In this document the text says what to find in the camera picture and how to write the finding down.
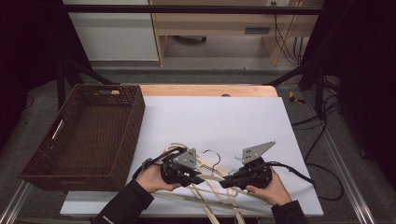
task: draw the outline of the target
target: black curtain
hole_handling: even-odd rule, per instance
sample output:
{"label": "black curtain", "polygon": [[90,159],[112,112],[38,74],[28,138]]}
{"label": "black curtain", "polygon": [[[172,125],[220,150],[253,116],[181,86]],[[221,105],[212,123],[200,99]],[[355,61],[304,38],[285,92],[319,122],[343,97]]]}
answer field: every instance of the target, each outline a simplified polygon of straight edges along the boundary
{"label": "black curtain", "polygon": [[[26,106],[28,91],[56,79],[59,61],[91,68],[68,13],[43,4],[63,1],[0,1],[0,148]],[[77,70],[68,64],[64,70],[72,86],[82,83]]]}
{"label": "black curtain", "polygon": [[[327,0],[330,7],[349,1]],[[335,19],[319,16],[304,60],[315,55]],[[324,75],[339,77],[340,100],[357,139],[396,189],[396,1],[356,0],[322,55]]]}

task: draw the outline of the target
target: hand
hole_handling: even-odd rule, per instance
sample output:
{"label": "hand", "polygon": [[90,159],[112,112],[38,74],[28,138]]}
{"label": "hand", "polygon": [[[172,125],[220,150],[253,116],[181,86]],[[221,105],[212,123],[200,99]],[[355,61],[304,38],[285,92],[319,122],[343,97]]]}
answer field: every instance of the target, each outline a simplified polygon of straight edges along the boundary
{"label": "hand", "polygon": [[150,167],[142,171],[137,176],[136,182],[148,193],[160,189],[172,191],[181,186],[180,184],[166,184],[161,177],[161,167],[155,164],[150,165]]}
{"label": "hand", "polygon": [[273,180],[265,189],[258,189],[254,186],[247,185],[247,190],[254,195],[264,198],[265,201],[271,205],[283,205],[291,202],[291,197],[288,191],[283,186],[279,175],[271,167]]}

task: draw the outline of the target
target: bracket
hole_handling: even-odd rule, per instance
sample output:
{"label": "bracket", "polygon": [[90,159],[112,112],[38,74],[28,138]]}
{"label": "bracket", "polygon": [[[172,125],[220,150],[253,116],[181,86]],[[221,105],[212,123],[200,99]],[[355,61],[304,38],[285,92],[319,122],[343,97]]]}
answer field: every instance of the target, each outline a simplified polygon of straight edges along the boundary
{"label": "bracket", "polygon": [[268,149],[270,149],[276,142],[267,142],[255,147],[248,147],[242,151],[242,163],[246,164],[250,161],[255,161],[262,156]]}
{"label": "bracket", "polygon": [[195,169],[197,163],[197,154],[195,148],[187,149],[187,151],[174,157],[173,162],[191,169]]}

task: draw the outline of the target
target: brown woven basket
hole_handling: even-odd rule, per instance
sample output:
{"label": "brown woven basket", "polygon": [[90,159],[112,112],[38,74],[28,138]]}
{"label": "brown woven basket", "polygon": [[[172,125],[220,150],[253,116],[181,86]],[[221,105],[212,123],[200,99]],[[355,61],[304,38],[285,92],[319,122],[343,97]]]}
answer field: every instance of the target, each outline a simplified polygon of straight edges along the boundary
{"label": "brown woven basket", "polygon": [[43,190],[121,190],[145,107],[139,86],[76,85],[19,178]]}

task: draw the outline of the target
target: white table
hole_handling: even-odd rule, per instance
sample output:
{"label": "white table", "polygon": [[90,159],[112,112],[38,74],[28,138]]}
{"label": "white table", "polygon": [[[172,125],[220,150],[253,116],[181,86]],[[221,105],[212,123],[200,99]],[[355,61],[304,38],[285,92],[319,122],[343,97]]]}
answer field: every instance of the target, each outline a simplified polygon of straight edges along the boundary
{"label": "white table", "polygon": [[[220,166],[239,168],[242,149],[269,141],[276,144],[262,157],[265,161],[285,163],[309,176],[282,99],[278,97],[196,97],[145,96],[146,112],[128,181],[147,158],[155,158],[170,143],[195,147],[209,162],[217,156],[201,154],[211,149],[221,156]],[[322,216],[323,211],[312,185],[284,168],[275,168],[293,200],[299,200],[307,216]],[[191,196],[189,189],[173,193]],[[72,217],[95,217],[116,192],[68,193],[61,214]],[[214,202],[213,194],[204,194]],[[237,197],[239,207],[256,210],[263,217],[271,215],[271,205],[250,197]],[[211,206],[219,216],[231,217],[233,211]],[[143,217],[204,217],[200,204],[156,197]]]}

